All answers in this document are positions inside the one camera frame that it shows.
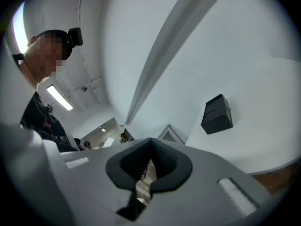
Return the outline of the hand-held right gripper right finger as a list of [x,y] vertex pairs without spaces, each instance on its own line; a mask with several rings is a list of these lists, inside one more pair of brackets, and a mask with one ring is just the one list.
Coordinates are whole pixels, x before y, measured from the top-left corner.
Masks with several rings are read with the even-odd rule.
[[253,226],[271,199],[252,176],[222,157],[177,143],[153,139],[186,155],[192,172],[176,190],[154,193],[141,214],[145,226]]

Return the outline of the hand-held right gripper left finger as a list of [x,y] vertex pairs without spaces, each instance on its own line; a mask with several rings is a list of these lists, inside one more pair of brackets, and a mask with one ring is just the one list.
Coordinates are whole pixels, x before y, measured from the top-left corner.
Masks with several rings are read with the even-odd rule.
[[119,161],[150,142],[60,153],[53,141],[44,140],[44,219],[56,226],[149,226],[149,209],[136,198],[136,179]]

